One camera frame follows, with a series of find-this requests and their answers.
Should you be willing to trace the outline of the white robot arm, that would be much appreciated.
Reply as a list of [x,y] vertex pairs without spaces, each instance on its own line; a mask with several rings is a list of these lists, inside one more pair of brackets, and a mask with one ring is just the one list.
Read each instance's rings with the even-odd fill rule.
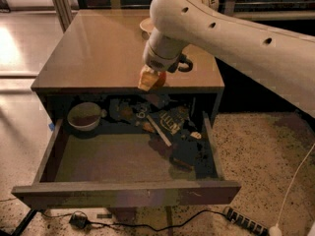
[[145,64],[167,71],[193,44],[315,117],[314,37],[229,17],[218,7],[219,0],[153,0]]

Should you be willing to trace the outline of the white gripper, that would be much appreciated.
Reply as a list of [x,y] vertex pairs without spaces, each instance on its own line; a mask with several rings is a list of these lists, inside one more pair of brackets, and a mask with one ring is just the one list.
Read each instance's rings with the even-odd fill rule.
[[140,72],[138,88],[149,91],[158,81],[158,72],[190,72],[193,62],[182,53],[183,46],[176,43],[153,45],[147,41],[143,53],[144,66]]

